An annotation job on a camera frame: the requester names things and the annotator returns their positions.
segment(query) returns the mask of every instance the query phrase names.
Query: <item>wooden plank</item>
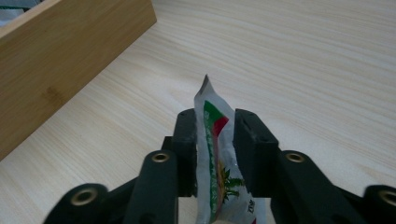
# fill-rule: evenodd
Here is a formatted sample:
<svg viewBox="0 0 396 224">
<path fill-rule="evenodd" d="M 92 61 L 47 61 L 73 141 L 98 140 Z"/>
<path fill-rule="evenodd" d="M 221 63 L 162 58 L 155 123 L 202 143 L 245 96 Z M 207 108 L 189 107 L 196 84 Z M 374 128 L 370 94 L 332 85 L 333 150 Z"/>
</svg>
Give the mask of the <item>wooden plank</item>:
<svg viewBox="0 0 396 224">
<path fill-rule="evenodd" d="M 47 0 L 0 29 L 0 160 L 156 21 L 149 0 Z"/>
</svg>

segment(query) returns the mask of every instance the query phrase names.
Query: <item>table surface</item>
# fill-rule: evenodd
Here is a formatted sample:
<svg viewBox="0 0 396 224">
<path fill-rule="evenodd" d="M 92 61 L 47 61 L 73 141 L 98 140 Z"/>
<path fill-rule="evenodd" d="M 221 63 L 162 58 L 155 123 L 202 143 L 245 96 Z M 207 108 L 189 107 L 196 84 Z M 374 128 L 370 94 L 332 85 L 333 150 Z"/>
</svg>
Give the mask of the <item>table surface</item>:
<svg viewBox="0 0 396 224">
<path fill-rule="evenodd" d="M 396 186 L 394 0 L 153 5 L 158 22 L 0 162 L 0 223 L 40 223 L 75 186 L 136 177 L 205 74 L 334 185 Z M 194 222 L 195 199 L 179 209 Z"/>
</svg>

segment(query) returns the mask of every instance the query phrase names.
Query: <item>snack packet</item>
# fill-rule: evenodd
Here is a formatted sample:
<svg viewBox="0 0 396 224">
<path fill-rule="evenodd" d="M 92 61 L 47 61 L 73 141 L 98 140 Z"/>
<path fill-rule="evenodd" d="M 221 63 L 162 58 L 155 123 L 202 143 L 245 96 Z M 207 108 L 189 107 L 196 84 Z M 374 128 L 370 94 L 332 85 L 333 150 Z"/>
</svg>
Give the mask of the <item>snack packet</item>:
<svg viewBox="0 0 396 224">
<path fill-rule="evenodd" d="M 216 220 L 256 223 L 255 200 L 248 193 L 233 148 L 235 112 L 213 90 L 208 76 L 194 98 L 197 125 L 197 224 Z"/>
</svg>

